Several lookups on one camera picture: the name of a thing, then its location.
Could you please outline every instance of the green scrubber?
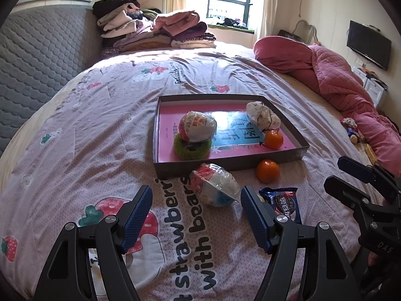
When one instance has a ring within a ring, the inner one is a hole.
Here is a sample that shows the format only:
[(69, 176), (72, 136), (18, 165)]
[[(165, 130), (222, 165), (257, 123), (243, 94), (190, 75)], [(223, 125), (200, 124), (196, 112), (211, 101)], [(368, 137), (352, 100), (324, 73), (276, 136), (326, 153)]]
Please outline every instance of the green scrubber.
[(183, 161), (205, 159), (209, 154), (211, 147), (211, 140), (189, 143), (187, 141), (183, 141), (179, 134), (174, 138), (174, 151)]

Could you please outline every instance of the gray quilted mattress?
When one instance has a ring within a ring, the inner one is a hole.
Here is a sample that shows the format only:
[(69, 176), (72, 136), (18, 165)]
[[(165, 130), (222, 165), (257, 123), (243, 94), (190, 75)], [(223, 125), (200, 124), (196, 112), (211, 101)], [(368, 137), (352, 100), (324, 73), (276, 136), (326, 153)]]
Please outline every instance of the gray quilted mattress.
[(102, 39), (85, 6), (10, 14), (0, 29), (0, 155), (20, 126), (99, 60)]

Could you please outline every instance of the mattress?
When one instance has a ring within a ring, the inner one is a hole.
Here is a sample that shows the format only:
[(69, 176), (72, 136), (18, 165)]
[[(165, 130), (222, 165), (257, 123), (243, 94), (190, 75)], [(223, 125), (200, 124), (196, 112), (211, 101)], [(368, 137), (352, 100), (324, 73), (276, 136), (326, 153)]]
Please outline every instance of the mattress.
[(0, 155), (27, 119), (99, 60), (101, 42), (96, 17), (85, 6), (9, 15), (0, 29)]
[[(337, 168), (342, 155), (366, 163), (339, 123), (341, 114), (300, 82), (261, 65), (251, 50), (219, 43), (217, 49), (145, 51), (103, 60), (70, 81), (19, 130), (0, 159), (0, 234), (16, 244), (15, 259), (0, 256), (10, 284), (32, 297), (66, 222), (95, 223), (105, 209), (117, 210), (147, 184), (154, 192), (149, 230), (126, 256), (141, 300), (253, 299), (269, 256), (257, 247), (241, 205), (194, 209), (188, 179), (160, 181), (152, 164), (158, 97), (219, 91), (266, 96), (306, 138), (310, 148), (303, 160), (280, 165), (273, 187), (298, 187), (302, 223), (328, 222), (353, 259), (358, 225), (349, 209), (324, 192), (324, 179), (337, 175), (372, 202), (380, 197)], [(265, 186), (254, 170), (233, 175), (241, 186)], [(169, 211), (171, 195), (179, 219)], [(90, 257), (98, 298), (107, 300), (95, 250)], [(297, 292), (302, 266), (300, 250), (290, 296)]]

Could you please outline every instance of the chocolate egg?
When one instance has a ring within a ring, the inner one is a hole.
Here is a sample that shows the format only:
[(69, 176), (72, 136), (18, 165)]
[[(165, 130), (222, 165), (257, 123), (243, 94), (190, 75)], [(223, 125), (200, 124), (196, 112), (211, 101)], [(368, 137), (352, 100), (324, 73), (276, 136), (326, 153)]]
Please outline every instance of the chocolate egg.
[(214, 117), (191, 111), (180, 121), (178, 131), (184, 141), (199, 142), (210, 139), (217, 130), (217, 122)]

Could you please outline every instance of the oreo package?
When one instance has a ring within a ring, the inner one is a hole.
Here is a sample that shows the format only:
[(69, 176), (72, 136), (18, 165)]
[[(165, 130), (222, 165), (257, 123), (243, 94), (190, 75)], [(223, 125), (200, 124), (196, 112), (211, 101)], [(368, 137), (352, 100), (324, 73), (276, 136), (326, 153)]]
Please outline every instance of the oreo package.
[(260, 189), (259, 194), (277, 215), (286, 215), (296, 224), (302, 224), (296, 197), (297, 190), (298, 188), (293, 187), (280, 189), (266, 187)]

